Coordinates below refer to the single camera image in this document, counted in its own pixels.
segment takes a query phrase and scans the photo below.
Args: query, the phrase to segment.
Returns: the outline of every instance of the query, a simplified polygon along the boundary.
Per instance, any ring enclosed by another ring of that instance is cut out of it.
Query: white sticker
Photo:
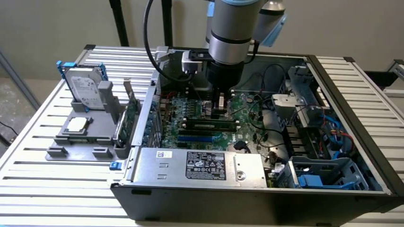
[[[70,81],[73,83],[72,86],[78,94],[80,102],[89,109],[102,109],[104,105],[94,81],[85,77],[70,77]]]
[[[157,151],[156,157],[172,158],[172,151],[169,150]]]

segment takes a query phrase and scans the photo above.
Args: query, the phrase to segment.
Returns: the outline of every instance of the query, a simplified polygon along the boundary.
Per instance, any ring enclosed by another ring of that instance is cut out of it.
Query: warning label
[[[185,177],[196,180],[225,181],[224,153],[186,152]]]
[[[81,103],[90,109],[102,109],[102,100],[94,81],[85,77],[70,77]]]

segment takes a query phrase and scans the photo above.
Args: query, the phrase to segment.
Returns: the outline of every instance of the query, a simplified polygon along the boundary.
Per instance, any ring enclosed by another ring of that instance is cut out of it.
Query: blue drive bracket
[[[74,62],[66,62],[66,63],[62,64],[61,61],[57,61],[57,62],[56,62],[56,68],[57,68],[57,71],[58,71],[58,73],[60,73],[60,75],[61,75],[61,78],[62,78],[64,80],[65,80],[64,68],[72,68],[72,67],[76,66],[76,63],[74,63]]]
[[[101,69],[102,80],[108,81],[106,68],[105,68],[104,63],[98,64],[98,67],[100,67],[100,69]]]
[[[318,175],[301,175],[297,180],[301,188],[354,190],[354,182],[344,185],[322,185]]]

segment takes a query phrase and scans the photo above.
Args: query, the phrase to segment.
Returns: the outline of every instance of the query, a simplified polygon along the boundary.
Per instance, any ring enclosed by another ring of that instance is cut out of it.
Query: green circuit board
[[[177,147],[180,136],[178,130],[181,130],[182,119],[209,119],[209,111],[204,108],[204,101],[188,99],[184,96],[174,96],[165,100],[165,108],[161,113],[162,119],[162,148],[186,148],[186,149],[206,149],[206,150],[230,150],[234,151],[233,145],[238,140],[248,142],[248,147],[256,149],[256,144],[253,144],[253,134],[257,138],[261,137],[264,132],[253,128],[249,124],[249,110],[253,107],[253,103],[248,103],[246,99],[250,101],[253,95],[236,94],[236,96],[229,100],[229,112],[230,114],[224,114],[220,116],[220,120],[238,121],[240,128],[236,132],[230,131],[217,131],[213,133],[212,142],[196,142],[196,141],[180,141],[180,144],[186,147]],[[254,105],[250,113],[258,116],[258,105]],[[261,121],[253,121],[254,125],[262,127]]]

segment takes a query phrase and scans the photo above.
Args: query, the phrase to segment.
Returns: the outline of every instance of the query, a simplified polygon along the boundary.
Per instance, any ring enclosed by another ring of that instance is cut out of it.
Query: floor
[[[25,83],[37,100],[42,103],[58,83],[58,80],[26,79]],[[33,114],[34,109],[29,105],[10,79],[0,78],[0,121],[20,133]],[[12,130],[2,125],[0,125],[0,133],[8,140],[16,137]],[[0,157],[5,150],[5,146],[0,144]]]

